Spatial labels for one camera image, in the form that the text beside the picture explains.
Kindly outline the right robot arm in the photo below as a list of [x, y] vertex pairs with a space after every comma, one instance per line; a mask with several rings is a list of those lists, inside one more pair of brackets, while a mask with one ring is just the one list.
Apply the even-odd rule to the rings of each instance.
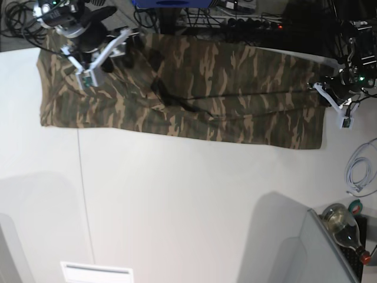
[[124, 26], [108, 30], [103, 21], [118, 11], [115, 5], [105, 5], [104, 1], [35, 1], [33, 18], [21, 25], [21, 35], [29, 43], [27, 35], [34, 24], [44, 29], [53, 29], [69, 41], [60, 51], [46, 47], [40, 49], [67, 58], [80, 73], [101, 70], [113, 71], [113, 58], [120, 57], [127, 68], [133, 68], [131, 53], [135, 39], [139, 37], [137, 28]]

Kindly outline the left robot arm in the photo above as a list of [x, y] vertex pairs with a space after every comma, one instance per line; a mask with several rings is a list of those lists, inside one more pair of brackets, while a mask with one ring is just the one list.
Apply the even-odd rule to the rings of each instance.
[[376, 86], [376, 1], [329, 1], [341, 48], [341, 65], [333, 77], [322, 79], [323, 89], [337, 106], [357, 95], [369, 97]]

